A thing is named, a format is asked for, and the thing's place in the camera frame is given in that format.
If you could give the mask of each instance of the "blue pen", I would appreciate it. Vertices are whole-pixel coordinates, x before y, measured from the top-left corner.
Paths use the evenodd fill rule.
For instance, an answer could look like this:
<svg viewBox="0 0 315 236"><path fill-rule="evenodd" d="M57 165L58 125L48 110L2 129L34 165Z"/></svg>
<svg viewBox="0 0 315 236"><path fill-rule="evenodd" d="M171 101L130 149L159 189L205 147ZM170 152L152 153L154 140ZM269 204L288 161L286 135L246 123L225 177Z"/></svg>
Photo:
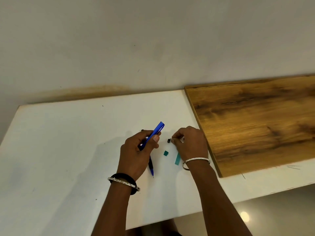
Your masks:
<svg viewBox="0 0 315 236"><path fill-rule="evenodd" d="M158 134L163 127L165 126L164 123L160 122L157 127L153 130L152 134L146 139L145 143L143 143L141 146L139 147L139 150L142 151L144 149L144 147L146 146L147 142L152 138L152 136ZM149 158L149 169L151 171L152 176L154 176L154 172L153 172L153 165L152 165L152 160L151 160L151 156Z"/></svg>

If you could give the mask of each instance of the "green paper piece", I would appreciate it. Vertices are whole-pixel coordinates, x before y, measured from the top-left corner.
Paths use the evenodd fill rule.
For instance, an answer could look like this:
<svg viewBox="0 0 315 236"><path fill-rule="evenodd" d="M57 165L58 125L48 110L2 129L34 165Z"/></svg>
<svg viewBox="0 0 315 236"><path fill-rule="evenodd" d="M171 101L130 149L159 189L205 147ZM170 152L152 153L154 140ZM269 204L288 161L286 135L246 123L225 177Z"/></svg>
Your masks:
<svg viewBox="0 0 315 236"><path fill-rule="evenodd" d="M176 156L175 165L179 165L179 162L180 162L180 155L178 153Z"/></svg>

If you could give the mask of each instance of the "hand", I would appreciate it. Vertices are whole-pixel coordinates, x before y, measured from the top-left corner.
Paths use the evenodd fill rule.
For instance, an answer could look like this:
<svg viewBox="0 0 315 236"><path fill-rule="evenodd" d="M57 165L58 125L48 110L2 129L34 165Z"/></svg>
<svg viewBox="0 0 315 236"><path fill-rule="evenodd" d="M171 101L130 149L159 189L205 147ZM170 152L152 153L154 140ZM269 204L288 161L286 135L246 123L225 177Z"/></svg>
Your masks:
<svg viewBox="0 0 315 236"><path fill-rule="evenodd" d="M185 137L183 143L180 140L182 137ZM208 158L207 140L199 129L191 126L180 128L172 135L172 143L176 146L183 161L195 157Z"/></svg>
<svg viewBox="0 0 315 236"><path fill-rule="evenodd" d="M139 179L148 166L152 150L159 147L160 132L152 136L142 151L139 150L138 145L151 134L152 130L143 130L125 141L125 144L120 147L117 173L125 173L135 181Z"/></svg>

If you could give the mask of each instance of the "silver bangle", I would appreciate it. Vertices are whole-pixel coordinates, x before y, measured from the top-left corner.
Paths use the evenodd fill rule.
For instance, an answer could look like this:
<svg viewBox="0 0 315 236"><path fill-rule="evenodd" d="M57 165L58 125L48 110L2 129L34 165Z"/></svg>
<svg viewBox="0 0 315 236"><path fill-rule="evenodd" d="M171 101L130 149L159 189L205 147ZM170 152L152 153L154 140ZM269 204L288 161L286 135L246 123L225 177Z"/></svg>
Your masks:
<svg viewBox="0 0 315 236"><path fill-rule="evenodd" d="M183 169L184 170L189 170L188 168L185 168L184 167L184 164L186 164L187 162L191 161L191 160L207 160L209 162L209 165L210 165L210 160L208 158L204 158L204 157L195 157L195 158L191 158L191 159L188 159L186 161L183 162Z"/></svg>
<svg viewBox="0 0 315 236"><path fill-rule="evenodd" d="M116 178L113 178L113 177L108 177L107 179L108 179L109 181L116 181L116 182L122 183L122 184L124 184L124 185L128 185L128 186L130 186L130 187L132 187L132 188L135 188L137 191L140 191L140 188L139 188L138 186L135 186L135 185L133 185L133 184L130 184L129 182L121 181L121 180L116 179Z"/></svg>

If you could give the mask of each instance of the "white table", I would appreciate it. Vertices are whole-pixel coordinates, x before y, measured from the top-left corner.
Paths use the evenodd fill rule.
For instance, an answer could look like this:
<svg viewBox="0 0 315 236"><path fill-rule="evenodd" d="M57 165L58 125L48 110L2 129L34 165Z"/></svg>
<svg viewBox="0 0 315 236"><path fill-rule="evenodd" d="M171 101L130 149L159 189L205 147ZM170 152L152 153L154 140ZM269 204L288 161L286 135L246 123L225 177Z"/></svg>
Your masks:
<svg viewBox="0 0 315 236"><path fill-rule="evenodd" d="M201 211L190 172L167 139L198 127L183 90L19 107L0 146L0 235L90 235L116 172L120 146L165 123L130 197L127 228ZM219 179L236 203L315 182L315 159Z"/></svg>

